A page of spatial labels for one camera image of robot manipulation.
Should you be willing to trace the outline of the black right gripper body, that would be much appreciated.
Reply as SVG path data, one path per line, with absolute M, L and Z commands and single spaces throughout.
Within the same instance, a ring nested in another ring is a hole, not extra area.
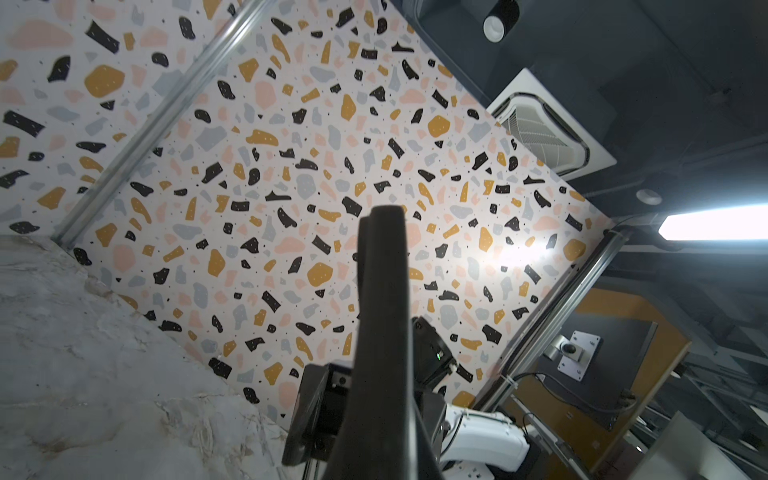
M 443 395 L 434 389 L 455 372 L 458 362 L 426 319 L 414 317 L 412 326 L 415 404 L 432 453 L 440 457 L 448 429 L 447 406 Z M 307 366 L 283 450 L 284 465 L 297 466 L 310 459 L 326 461 L 330 458 L 343 422 L 351 375 L 349 362 Z

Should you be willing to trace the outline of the phone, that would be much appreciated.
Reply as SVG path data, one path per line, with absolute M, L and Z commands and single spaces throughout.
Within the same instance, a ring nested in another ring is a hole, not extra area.
M 344 420 L 327 479 L 439 479 L 414 399 L 404 210 L 377 206 L 360 221 L 360 324 Z

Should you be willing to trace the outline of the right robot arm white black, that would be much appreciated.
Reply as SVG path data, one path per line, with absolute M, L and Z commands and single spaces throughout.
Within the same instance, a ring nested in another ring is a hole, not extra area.
M 458 363 L 426 319 L 414 317 L 412 327 L 415 405 L 437 461 L 518 471 L 530 448 L 523 430 L 502 413 L 450 405 L 436 393 L 434 388 L 457 369 Z M 306 367 L 283 450 L 285 466 L 329 460 L 342 425 L 351 379 L 349 363 Z

